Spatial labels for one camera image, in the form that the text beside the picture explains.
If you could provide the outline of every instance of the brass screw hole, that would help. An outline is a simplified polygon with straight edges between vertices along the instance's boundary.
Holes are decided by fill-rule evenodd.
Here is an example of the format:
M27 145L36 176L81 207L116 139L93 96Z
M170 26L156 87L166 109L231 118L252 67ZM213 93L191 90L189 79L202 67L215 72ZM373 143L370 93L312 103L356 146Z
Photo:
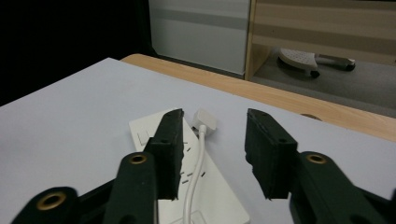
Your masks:
M41 211L50 210L62 204L64 200L66 200L66 194L62 191L51 192L38 201L37 209Z
M313 162L313 163L317 163L317 164L324 164L324 163L327 162L326 159L324 159L322 156L314 155L314 154L308 155L308 156L306 156L306 158L307 158L309 161L311 161L311 162Z
M145 162L147 159L148 158L144 155L135 155L135 156L132 156L131 159L129 159L129 162L131 164L137 165L137 164Z

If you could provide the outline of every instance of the white table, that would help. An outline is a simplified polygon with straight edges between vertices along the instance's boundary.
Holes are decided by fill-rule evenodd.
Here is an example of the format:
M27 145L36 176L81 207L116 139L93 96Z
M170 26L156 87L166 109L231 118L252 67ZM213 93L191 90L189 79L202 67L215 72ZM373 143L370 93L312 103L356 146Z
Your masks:
M44 189L83 194L113 179L134 152L128 122L172 107L183 108L187 121L200 107L218 118L207 150L252 224L292 219L288 201L264 199L245 161L248 108L271 114L299 151L333 158L355 185L388 199L396 187L395 142L106 59L0 107L0 223Z

